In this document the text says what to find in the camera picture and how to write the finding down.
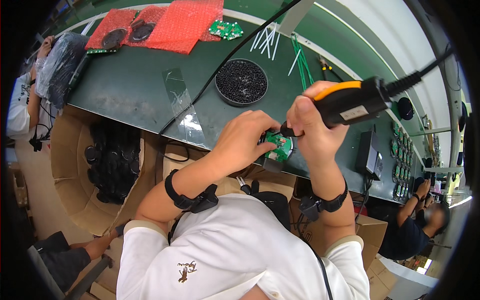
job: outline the red bubble wrap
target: red bubble wrap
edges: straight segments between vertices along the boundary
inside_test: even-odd
[[[111,9],[93,32],[92,36],[88,40],[87,45],[85,46],[85,50],[90,48],[101,49],[103,37],[114,29],[127,29],[136,13],[137,11],[135,10]]]
[[[212,23],[215,20],[223,21],[223,0],[210,0],[210,2],[215,5],[215,11],[217,12],[217,16],[215,17],[215,19],[213,19]],[[200,40],[202,42],[218,42],[222,39],[219,36],[211,35],[208,31],[208,28],[202,33],[202,36],[200,37]]]
[[[203,34],[208,32],[208,28],[222,13],[223,0],[173,1],[145,45],[189,54],[199,39],[207,39]]]
[[[155,22],[158,23],[160,18],[163,16],[163,14],[167,11],[168,6],[162,6],[158,7],[155,5],[150,5],[145,7],[136,17],[136,20],[144,20],[145,23],[148,22]],[[148,37],[145,41],[137,42],[137,43],[132,43],[128,40],[128,36],[130,33],[132,33],[132,28],[128,26],[128,33],[126,39],[122,41],[122,45],[125,44],[127,46],[132,46],[132,47],[146,47],[145,43],[146,41],[150,38]]]

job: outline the soldering iron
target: soldering iron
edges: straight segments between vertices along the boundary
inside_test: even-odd
[[[335,84],[315,96],[313,103],[328,128],[375,118],[379,112],[391,107],[392,97],[419,83],[424,75],[452,53],[453,49],[449,48],[423,70],[388,84],[378,76],[364,81],[345,81]],[[293,130],[287,127],[287,122],[282,124],[280,134],[285,137],[295,136]]]

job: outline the white wall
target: white wall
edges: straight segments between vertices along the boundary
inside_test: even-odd
[[[423,68],[435,59],[420,24],[403,0],[336,1],[349,8],[378,36],[406,74]],[[450,113],[440,70],[435,68],[414,89],[433,127],[450,127]],[[439,135],[441,160],[447,166],[450,161],[450,139],[450,133]]]

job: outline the power adapter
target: power adapter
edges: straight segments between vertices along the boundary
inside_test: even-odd
[[[355,169],[373,180],[380,180],[383,169],[382,154],[377,149],[377,134],[374,131],[362,132]]]

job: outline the floor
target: floor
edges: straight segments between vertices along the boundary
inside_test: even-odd
[[[61,230],[69,244],[91,240],[92,234],[76,226],[65,213],[54,187],[50,167],[50,151],[44,146],[42,151],[33,152],[32,146],[26,141],[15,144],[16,159],[25,177],[28,188],[28,200],[34,220],[37,236],[45,239]],[[105,288],[115,291],[120,268],[120,257],[123,239],[118,238],[110,244],[111,249],[105,253],[112,258],[113,267],[105,269],[97,282]],[[81,279],[97,262],[92,261],[80,274]]]

